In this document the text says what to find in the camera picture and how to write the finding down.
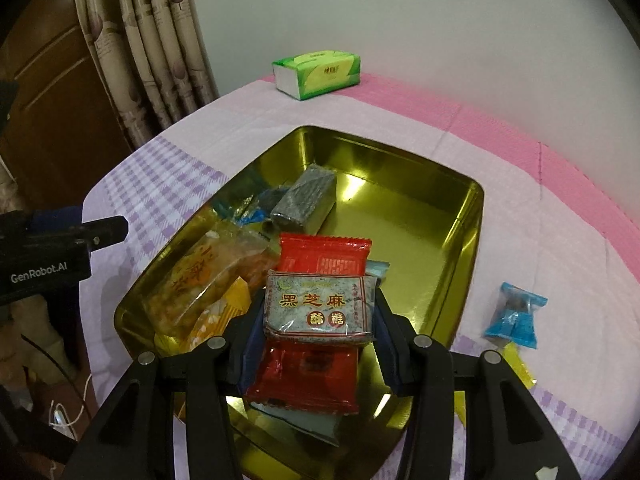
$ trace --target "round table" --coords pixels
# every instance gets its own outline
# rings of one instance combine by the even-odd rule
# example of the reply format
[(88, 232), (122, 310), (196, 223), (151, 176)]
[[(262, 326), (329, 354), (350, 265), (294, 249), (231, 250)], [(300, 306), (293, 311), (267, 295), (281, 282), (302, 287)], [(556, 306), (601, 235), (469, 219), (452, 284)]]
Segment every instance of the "round table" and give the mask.
[[(598, 479), (640, 418), (640, 230), (577, 168), (505, 122), (373, 75), (298, 102), (259, 80), (201, 108), (137, 150), (84, 201), (83, 221), (129, 221), (122, 243), (92, 255), (80, 284), (82, 328), (98, 403), (131, 359), (113, 313), (172, 235), (230, 177), (302, 124), (391, 144), (477, 180), (485, 192), (478, 257), (452, 349), (479, 354), (502, 282), (549, 299), (535, 314), (538, 349), (521, 357), (532, 394), (583, 479)], [(175, 424), (177, 478), (188, 478)], [(456, 422), (452, 478), (462, 478)], [(376, 475), (389, 478), (398, 448)]]

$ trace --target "silver bolt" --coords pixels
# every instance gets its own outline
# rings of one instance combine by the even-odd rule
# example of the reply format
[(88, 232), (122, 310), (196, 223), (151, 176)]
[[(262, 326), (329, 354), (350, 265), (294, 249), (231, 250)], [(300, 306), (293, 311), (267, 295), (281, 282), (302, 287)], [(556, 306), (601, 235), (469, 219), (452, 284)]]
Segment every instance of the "silver bolt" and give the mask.
[(495, 350), (489, 350), (488, 352), (484, 353), (484, 360), (489, 364), (497, 365), (500, 361), (502, 361), (502, 356)]
[(156, 355), (153, 352), (148, 352), (148, 351), (142, 352), (142, 354), (138, 356), (138, 362), (141, 365), (149, 365), (155, 360), (156, 360)]
[(414, 337), (414, 344), (420, 348), (429, 348), (433, 344), (433, 339), (428, 335), (418, 334)]
[(220, 337), (219, 335), (214, 336), (207, 341), (207, 346), (212, 350), (217, 350), (218, 348), (222, 348), (224, 345), (226, 345), (226, 340), (225, 338)]

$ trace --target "tissue pack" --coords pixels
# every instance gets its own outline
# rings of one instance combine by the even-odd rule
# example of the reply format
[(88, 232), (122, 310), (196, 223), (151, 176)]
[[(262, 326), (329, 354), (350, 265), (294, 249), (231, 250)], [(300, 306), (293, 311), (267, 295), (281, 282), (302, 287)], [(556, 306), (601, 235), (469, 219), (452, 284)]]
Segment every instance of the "tissue pack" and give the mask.
[(360, 82), (360, 56), (321, 50), (273, 62), (278, 90), (304, 100)]

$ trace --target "red snack package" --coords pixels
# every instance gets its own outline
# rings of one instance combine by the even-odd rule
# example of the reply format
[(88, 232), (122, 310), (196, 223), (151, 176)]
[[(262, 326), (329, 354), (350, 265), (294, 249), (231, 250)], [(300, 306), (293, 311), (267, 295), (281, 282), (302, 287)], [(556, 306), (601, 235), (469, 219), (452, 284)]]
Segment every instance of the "red snack package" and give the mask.
[(245, 397), (281, 408), (357, 413), (358, 348), (274, 342)]
[(280, 272), (364, 276), (371, 240), (282, 233), (280, 247)]
[[(371, 240), (282, 233), (281, 272), (364, 276)], [(245, 397), (294, 410), (357, 413), (358, 349), (267, 341)]]

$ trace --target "gold tray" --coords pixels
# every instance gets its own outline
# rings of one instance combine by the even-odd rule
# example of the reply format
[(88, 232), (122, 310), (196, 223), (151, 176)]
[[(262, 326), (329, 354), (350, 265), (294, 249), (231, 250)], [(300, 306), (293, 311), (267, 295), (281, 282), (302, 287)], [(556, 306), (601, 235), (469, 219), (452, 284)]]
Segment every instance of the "gold tray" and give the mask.
[[(390, 263), (382, 289), (391, 309), (419, 333), (450, 346), (476, 260), (484, 192), (436, 162), (373, 140), (302, 126), (276, 143), (213, 197), (240, 206), (268, 186), (292, 184), (312, 162), (337, 172), (337, 204), (321, 234), (371, 238), (370, 258)], [(114, 324), (132, 357), (156, 350), (141, 298), (218, 218), (205, 204), (139, 277)], [(340, 447), (228, 399), (238, 457), (252, 479), (368, 480), (402, 435), (411, 399), (383, 383), (373, 349), (358, 367), (360, 414), (343, 417)]]

